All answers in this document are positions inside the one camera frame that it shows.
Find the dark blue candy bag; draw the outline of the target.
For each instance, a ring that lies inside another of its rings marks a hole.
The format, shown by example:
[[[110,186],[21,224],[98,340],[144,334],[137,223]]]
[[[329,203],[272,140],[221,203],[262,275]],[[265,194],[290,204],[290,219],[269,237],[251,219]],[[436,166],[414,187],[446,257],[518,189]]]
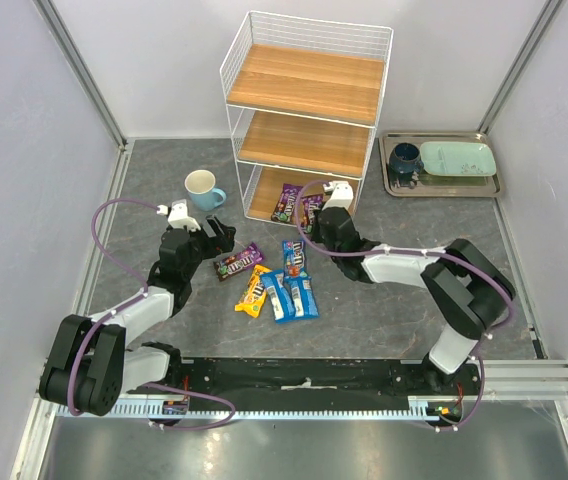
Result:
[[[303,240],[285,240],[282,242],[284,279],[308,277],[306,243]]]

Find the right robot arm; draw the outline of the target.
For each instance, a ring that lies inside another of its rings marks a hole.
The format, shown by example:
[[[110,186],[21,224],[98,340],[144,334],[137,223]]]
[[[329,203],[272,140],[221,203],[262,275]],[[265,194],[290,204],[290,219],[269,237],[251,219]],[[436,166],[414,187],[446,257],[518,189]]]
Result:
[[[426,250],[394,248],[361,237],[343,207],[317,210],[311,238],[353,281],[397,283],[430,293],[446,322],[422,360],[424,381],[434,391],[452,382],[504,313],[514,313],[514,286],[466,239]]]

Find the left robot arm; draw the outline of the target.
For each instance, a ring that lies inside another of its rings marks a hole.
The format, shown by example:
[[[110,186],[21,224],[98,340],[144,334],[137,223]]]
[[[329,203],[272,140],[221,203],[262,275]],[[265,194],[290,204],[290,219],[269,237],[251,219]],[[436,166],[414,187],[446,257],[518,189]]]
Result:
[[[104,416],[122,392],[166,376],[170,348],[129,352],[127,346],[183,309],[203,261],[234,249],[236,228],[214,215],[206,221],[212,234],[185,225],[166,229],[138,293],[93,316],[70,314],[61,321],[40,377],[42,399],[66,406],[73,415]]]

